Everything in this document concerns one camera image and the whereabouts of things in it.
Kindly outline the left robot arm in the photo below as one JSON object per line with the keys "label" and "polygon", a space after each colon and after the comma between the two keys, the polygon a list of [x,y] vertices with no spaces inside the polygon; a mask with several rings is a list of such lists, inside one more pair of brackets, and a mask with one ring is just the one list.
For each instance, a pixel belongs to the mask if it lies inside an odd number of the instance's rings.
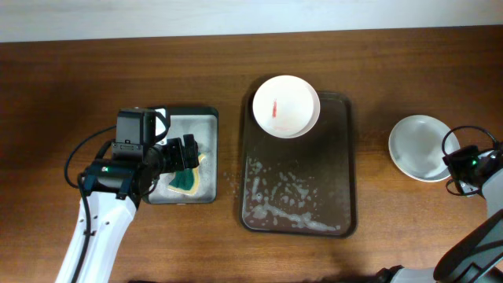
{"label": "left robot arm", "polygon": [[104,143],[93,163],[78,174],[79,216],[57,282],[107,282],[123,236],[160,176],[200,163],[191,134],[150,147],[141,160],[106,159],[108,149],[117,146],[114,140]]}

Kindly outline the green and yellow sponge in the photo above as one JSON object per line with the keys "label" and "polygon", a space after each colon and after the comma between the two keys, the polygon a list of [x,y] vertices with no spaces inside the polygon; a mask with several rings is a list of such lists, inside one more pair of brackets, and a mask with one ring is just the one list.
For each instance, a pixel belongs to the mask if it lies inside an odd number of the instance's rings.
{"label": "green and yellow sponge", "polygon": [[[204,159],[205,155],[200,153],[198,155],[199,163],[201,163]],[[171,173],[171,180],[168,182],[167,188],[176,193],[194,196],[200,187],[200,167],[201,164],[195,168]]]}

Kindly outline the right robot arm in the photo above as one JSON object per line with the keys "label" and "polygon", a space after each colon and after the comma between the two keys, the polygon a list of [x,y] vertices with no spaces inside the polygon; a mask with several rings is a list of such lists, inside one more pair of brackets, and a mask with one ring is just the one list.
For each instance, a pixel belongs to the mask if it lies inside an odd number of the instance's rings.
{"label": "right robot arm", "polygon": [[382,269],[375,282],[501,282],[502,271],[502,144],[479,151],[475,145],[446,155],[451,179],[446,188],[459,197],[480,196],[486,201],[487,220],[454,245],[427,269],[393,266]]}

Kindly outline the pink rimmed white plate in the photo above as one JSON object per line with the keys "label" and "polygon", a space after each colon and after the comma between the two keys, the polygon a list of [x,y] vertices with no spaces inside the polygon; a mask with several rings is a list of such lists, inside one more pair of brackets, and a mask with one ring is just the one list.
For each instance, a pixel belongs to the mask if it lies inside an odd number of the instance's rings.
{"label": "pink rimmed white plate", "polygon": [[266,133],[276,138],[298,138],[318,121],[321,101],[307,81],[293,75],[279,75],[257,89],[251,110]]}

